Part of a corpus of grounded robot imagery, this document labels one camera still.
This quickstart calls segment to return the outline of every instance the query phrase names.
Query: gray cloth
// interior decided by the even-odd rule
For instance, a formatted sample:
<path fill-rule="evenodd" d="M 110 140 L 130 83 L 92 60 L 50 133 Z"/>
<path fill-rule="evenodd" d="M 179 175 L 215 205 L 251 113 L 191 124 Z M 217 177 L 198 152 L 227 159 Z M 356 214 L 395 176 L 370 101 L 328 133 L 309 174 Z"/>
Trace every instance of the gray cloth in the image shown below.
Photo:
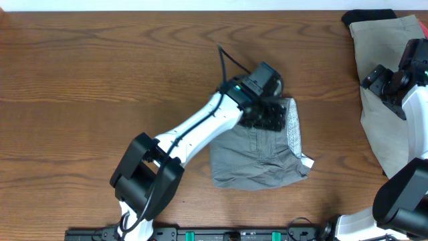
<path fill-rule="evenodd" d="M 392 71 L 398 65 L 407 41 L 422 38 L 414 15 L 398 19 L 352 23 L 355 60 L 360 82 L 378 65 Z M 389 178 L 407 164 L 407 124 L 389 110 L 370 90 L 360 88 L 361 124 L 371 149 Z"/>
<path fill-rule="evenodd" d="M 286 108 L 282 131 L 236 125 L 210 142 L 215 187 L 254 191 L 308 178 L 313 161 L 302 156 L 296 102 L 285 98 L 280 104 Z"/>

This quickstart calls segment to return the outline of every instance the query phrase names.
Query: wooden table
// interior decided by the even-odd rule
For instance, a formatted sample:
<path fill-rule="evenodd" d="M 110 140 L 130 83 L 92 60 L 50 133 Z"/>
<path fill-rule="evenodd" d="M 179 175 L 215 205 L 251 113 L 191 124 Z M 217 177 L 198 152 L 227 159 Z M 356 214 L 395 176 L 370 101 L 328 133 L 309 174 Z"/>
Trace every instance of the wooden table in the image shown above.
<path fill-rule="evenodd" d="M 129 142 L 199 110 L 221 81 L 215 44 L 266 61 L 298 104 L 309 179 L 233 191 L 211 183 L 208 150 L 156 219 L 182 227 L 323 222 L 372 205 L 387 180 L 360 124 L 344 12 L 6 13 L 0 29 L 0 239 L 62 240 L 119 220 L 109 179 Z M 400 12 L 400 16 L 409 12 Z M 428 23 L 428 13 L 417 13 Z M 228 64 L 229 75 L 241 73 Z"/>

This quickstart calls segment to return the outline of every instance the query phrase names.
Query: beige cloth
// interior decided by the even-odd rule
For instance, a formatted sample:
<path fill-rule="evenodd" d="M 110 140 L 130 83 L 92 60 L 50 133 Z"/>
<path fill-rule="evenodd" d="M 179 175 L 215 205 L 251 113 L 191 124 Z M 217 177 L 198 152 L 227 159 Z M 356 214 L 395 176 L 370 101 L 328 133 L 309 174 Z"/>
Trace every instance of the beige cloth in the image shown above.
<path fill-rule="evenodd" d="M 407 42 L 423 38 L 414 15 L 398 19 L 352 23 L 355 60 L 360 82 L 378 65 L 396 72 Z M 407 124 L 389 110 L 370 90 L 360 87 L 361 124 L 374 155 L 388 178 L 407 164 Z"/>

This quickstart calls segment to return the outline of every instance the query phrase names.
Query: black cloth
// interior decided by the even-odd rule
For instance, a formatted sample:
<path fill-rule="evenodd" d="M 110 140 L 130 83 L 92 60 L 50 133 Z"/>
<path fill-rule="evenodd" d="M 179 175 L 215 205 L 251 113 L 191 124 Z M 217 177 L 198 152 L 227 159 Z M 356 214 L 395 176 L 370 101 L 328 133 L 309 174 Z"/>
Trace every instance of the black cloth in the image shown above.
<path fill-rule="evenodd" d="M 350 10 L 342 16 L 342 22 L 349 27 L 351 23 L 359 21 L 372 21 L 372 20 L 384 20 L 384 19 L 396 19 L 392 9 L 373 9 L 373 10 Z"/>

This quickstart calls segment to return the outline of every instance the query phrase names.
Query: cable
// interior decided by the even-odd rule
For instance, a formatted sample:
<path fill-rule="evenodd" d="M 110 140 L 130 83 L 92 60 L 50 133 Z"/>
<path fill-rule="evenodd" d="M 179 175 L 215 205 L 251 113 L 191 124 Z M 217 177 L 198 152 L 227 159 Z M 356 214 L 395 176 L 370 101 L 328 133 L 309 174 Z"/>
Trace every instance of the cable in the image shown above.
<path fill-rule="evenodd" d="M 226 57 L 228 57 L 234 64 L 236 64 L 237 66 L 239 66 L 241 69 L 243 69 L 244 71 L 246 71 L 248 74 L 250 73 L 249 70 L 247 70 L 245 67 L 243 67 L 240 63 L 236 62 L 236 60 L 234 60 L 229 54 L 226 53 L 226 51 L 223 50 L 223 48 L 221 48 L 220 44 L 217 45 L 218 50 L 219 50 L 219 55 L 220 55 L 220 62 L 221 62 L 221 70 L 223 72 L 223 83 L 226 83 L 226 67 L 225 67 L 225 62 L 223 59 L 223 54 L 226 55 Z M 219 102 L 217 103 L 217 105 L 215 106 L 215 108 L 208 114 L 206 115 L 204 118 L 202 118 L 200 121 L 198 121 L 197 123 L 195 123 L 193 126 L 189 127 L 185 132 L 183 132 L 180 136 L 178 136 L 173 144 L 168 148 L 168 151 L 165 155 L 165 158 L 163 160 L 163 162 L 160 164 L 159 170 L 157 175 L 162 174 L 163 170 L 165 169 L 165 167 L 167 166 L 167 164 L 169 163 L 169 161 L 171 161 L 172 159 L 169 159 L 169 155 L 171 154 L 171 152 L 173 151 L 173 149 L 178 146 L 179 142 L 187 135 L 189 134 L 193 129 L 195 129 L 197 126 L 199 126 L 201 123 L 203 123 L 204 121 L 206 121 L 208 118 L 210 118 L 211 116 L 214 115 L 214 113 L 217 111 L 217 109 L 220 107 L 221 102 L 223 101 L 223 97 L 224 97 L 224 92 L 221 92 L 221 96 L 219 99 Z M 135 223 L 128 229 L 124 228 L 123 225 L 123 221 L 125 218 L 127 218 L 129 216 L 129 213 L 125 213 L 122 215 L 122 217 L 120 218 L 120 223 L 119 223 L 119 228 L 122 231 L 122 238 L 124 239 L 125 235 L 131 231 L 133 231 L 138 224 L 143 221 L 144 216 L 147 212 L 147 209 L 149 207 L 149 205 L 151 204 L 152 198 L 153 198 L 153 193 L 154 190 L 156 189 L 158 185 L 158 182 L 154 183 L 154 186 L 150 192 L 150 195 L 147 199 L 146 205 L 141 213 L 141 215 L 138 217 L 137 221 L 135 221 Z"/>
<path fill-rule="evenodd" d="M 290 235 L 290 233 L 289 233 L 289 230 L 290 230 L 290 227 L 291 227 L 291 225 L 295 222 L 295 221 L 297 221 L 297 220 L 306 220 L 306 221 L 308 221 L 310 224 L 312 224 L 312 222 L 311 221 L 309 221 L 309 219 L 308 218 L 305 218 L 305 217 L 298 217 L 298 218 L 294 218 L 293 219 L 293 221 L 291 221 L 290 222 L 290 224 L 288 225 L 288 228 L 287 228 L 287 241 L 288 240 L 290 240 L 290 238 L 293 240 L 293 241 L 297 241 L 292 235 Z"/>

